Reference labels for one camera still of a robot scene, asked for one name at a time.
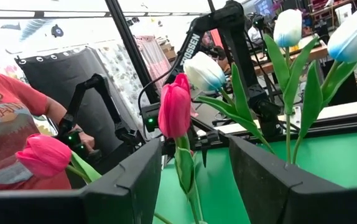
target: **blue-tipped white tulip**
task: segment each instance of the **blue-tipped white tulip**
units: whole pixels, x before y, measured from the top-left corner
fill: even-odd
[[[357,11],[331,35],[328,52],[339,62],[357,61]]]
[[[278,15],[274,27],[274,41],[279,47],[293,47],[302,38],[302,12],[288,9]]]
[[[219,90],[226,82],[225,74],[217,62],[203,52],[185,61],[184,72],[191,83],[203,91]]]

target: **green leaf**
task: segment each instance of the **green leaf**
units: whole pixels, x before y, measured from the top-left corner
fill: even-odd
[[[321,110],[335,96],[341,84],[344,81],[346,81],[346,79],[350,76],[350,74],[354,71],[356,67],[357,67],[357,62],[352,62],[352,63],[343,62],[338,66],[336,71],[332,74],[332,78],[327,83],[326,88],[322,90],[323,104]]]
[[[244,119],[252,119],[252,114],[248,105],[248,99],[246,98],[241,77],[239,77],[238,67],[235,65],[235,63],[233,63],[231,66],[231,80],[233,84],[237,114]]]
[[[315,61],[313,61],[308,70],[307,82],[305,84],[300,137],[304,137],[314,121],[317,120],[322,109],[322,100],[317,68]]]
[[[307,62],[308,56],[311,50],[314,48],[315,43],[318,41],[318,37],[311,40],[297,56],[292,66],[290,67],[290,78],[288,84],[285,87],[284,101],[285,101],[285,114],[292,114],[293,103],[297,93],[297,87],[300,81],[300,75],[302,74],[303,67]]]
[[[191,153],[188,149],[176,147],[174,157],[174,165],[176,167],[180,187],[185,195],[189,197],[188,195],[192,192],[195,180],[195,168]]]
[[[286,64],[280,48],[269,35],[264,35],[264,41],[267,45],[267,51],[271,58],[274,71],[282,92],[285,92],[286,86],[289,82],[289,68]]]
[[[230,106],[229,104],[227,104],[225,102],[217,100],[215,98],[200,96],[200,97],[198,97],[198,99],[201,102],[206,103],[207,105],[218,110],[220,113],[223,113],[225,116],[231,118],[233,121],[237,122],[242,127],[244,127],[246,130],[248,130],[250,133],[255,135],[255,137],[257,137],[259,139],[263,138],[262,133],[257,128],[252,117],[250,117],[250,119],[245,119],[245,118],[240,117],[238,114],[236,114],[236,111],[233,109],[232,106]]]
[[[101,177],[92,166],[90,166],[87,162],[85,162],[78,154],[72,151],[71,158],[72,165],[74,168],[78,169],[80,172],[87,175],[87,177],[93,182]]]

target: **tulip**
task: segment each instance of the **tulip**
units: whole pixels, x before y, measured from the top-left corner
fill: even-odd
[[[40,178],[53,177],[64,171],[71,156],[68,146],[42,134],[29,136],[24,150],[16,152],[18,161]]]
[[[185,61],[184,72],[191,83],[203,91],[219,90],[226,82],[226,76],[217,62],[203,52]]]
[[[190,111],[190,84],[187,76],[181,73],[162,89],[158,124],[163,135],[174,139],[184,136],[190,127]]]
[[[357,11],[331,35],[328,52],[339,62],[357,62]]]
[[[292,47],[302,38],[302,12],[288,9],[278,15],[274,27],[274,41],[279,47]]]

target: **black pole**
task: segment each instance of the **black pole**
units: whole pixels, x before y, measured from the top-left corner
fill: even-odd
[[[114,19],[116,28],[121,34],[123,44],[126,47],[134,69],[136,69],[140,82],[143,86],[145,86],[152,81],[151,76],[149,75],[146,64],[141,57],[140,51],[137,48],[136,41],[134,40],[130,28],[126,24],[126,19],[123,15],[121,6],[119,5],[118,0],[105,0],[105,3],[108,6],[111,17]],[[156,93],[154,86],[147,88],[146,94],[150,103],[159,102],[159,96]]]
[[[211,12],[216,11],[215,5],[213,4],[213,0],[208,0],[208,4],[209,4],[209,8],[210,8],[210,11],[211,11]],[[233,63],[233,58],[231,57],[231,52],[230,52],[230,50],[228,49],[227,42],[225,41],[224,36],[223,36],[223,34],[221,34],[220,30],[217,29],[217,31],[218,31],[218,35],[220,36],[221,44],[223,44],[224,53],[225,53],[226,56],[227,56],[228,63],[229,63],[230,65],[232,65],[232,63]]]

